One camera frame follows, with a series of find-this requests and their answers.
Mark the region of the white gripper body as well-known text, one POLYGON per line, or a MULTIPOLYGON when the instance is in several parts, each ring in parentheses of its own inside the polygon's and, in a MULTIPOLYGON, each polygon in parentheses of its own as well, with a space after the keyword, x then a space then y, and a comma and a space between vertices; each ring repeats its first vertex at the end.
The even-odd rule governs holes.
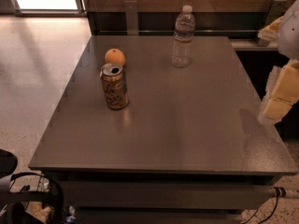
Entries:
POLYGON ((299 60, 299 0, 285 12, 278 29, 278 52, 299 60))

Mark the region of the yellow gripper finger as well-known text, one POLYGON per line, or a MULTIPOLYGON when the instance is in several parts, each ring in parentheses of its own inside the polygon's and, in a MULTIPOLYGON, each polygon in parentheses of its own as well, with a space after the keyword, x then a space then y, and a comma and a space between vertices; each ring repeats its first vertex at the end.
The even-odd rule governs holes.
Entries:
POLYGON ((267 79, 258 121, 280 122, 299 101, 299 61, 290 59, 282 68, 274 66, 267 79))
POLYGON ((272 21, 269 25, 265 26, 262 30, 259 31, 258 37, 266 41, 277 40, 282 19, 283 17, 279 17, 272 21))

